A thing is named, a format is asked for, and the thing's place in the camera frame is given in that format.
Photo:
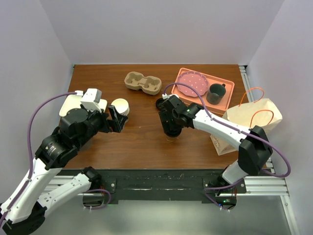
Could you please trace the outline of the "stack of paper cups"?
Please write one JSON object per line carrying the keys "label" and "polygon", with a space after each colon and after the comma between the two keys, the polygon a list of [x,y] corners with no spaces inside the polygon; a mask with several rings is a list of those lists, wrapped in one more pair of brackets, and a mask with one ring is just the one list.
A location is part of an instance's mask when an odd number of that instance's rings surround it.
{"label": "stack of paper cups", "polygon": [[130,107],[129,107],[129,103],[127,100],[123,99],[123,98],[118,98],[115,99],[111,105],[113,105],[117,112],[121,115],[127,116],[129,114],[130,111]]}

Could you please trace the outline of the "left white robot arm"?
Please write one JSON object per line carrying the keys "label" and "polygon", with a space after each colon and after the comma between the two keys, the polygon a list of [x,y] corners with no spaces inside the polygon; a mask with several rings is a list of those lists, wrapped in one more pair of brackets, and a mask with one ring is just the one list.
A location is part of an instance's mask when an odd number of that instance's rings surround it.
{"label": "left white robot arm", "polygon": [[109,113],[74,108],[61,118],[53,133],[46,137],[35,152],[33,167],[25,176],[26,186],[20,185],[10,198],[0,205],[0,223],[7,235],[29,235],[36,231],[51,212],[76,195],[103,192],[102,177],[92,167],[84,168],[69,183],[43,194],[50,181],[78,155],[79,150],[98,132],[120,133],[128,117],[109,106]]}

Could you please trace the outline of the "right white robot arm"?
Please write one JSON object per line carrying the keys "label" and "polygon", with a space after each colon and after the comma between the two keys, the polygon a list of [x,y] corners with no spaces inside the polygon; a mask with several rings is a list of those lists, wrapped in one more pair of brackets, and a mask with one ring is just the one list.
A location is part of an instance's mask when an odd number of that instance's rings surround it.
{"label": "right white robot arm", "polygon": [[268,138],[259,126],[252,129],[237,125],[214,114],[208,114],[203,106],[185,105],[176,95],[160,98],[156,102],[164,133],[176,138],[183,128],[193,128],[212,134],[238,151],[238,159],[209,185],[223,192],[230,192],[235,183],[245,176],[257,176],[273,150]]}

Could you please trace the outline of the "brown paper cup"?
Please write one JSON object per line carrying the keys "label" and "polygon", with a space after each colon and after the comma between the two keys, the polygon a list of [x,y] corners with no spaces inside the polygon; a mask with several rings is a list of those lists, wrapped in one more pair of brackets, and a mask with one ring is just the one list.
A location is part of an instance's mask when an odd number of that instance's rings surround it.
{"label": "brown paper cup", "polygon": [[169,142],[174,142],[176,141],[178,138],[177,137],[169,137],[169,136],[166,136],[166,140],[169,141]]}

